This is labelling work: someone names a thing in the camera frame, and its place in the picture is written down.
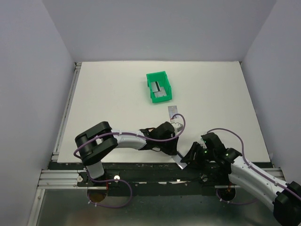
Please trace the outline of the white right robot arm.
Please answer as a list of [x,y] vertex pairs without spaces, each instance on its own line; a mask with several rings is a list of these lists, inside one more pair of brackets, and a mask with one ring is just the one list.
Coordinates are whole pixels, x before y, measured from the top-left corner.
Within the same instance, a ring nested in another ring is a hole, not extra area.
[[221,168],[216,173],[219,183],[231,182],[245,189],[265,204],[283,226],[301,223],[301,186],[298,183],[287,183],[267,173],[247,160],[243,151],[226,148],[213,132],[202,135],[201,140],[202,143],[193,143],[181,159],[183,163],[216,162]]

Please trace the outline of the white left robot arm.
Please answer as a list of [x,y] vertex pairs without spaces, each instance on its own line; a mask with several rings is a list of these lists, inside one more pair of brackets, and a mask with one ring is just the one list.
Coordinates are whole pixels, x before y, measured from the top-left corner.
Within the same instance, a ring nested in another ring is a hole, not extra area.
[[179,134],[184,125],[178,122],[164,122],[156,128],[140,129],[137,132],[113,130],[107,121],[98,123],[75,137],[77,151],[74,156],[81,159],[94,186],[104,182],[102,159],[115,148],[159,151],[177,155]]

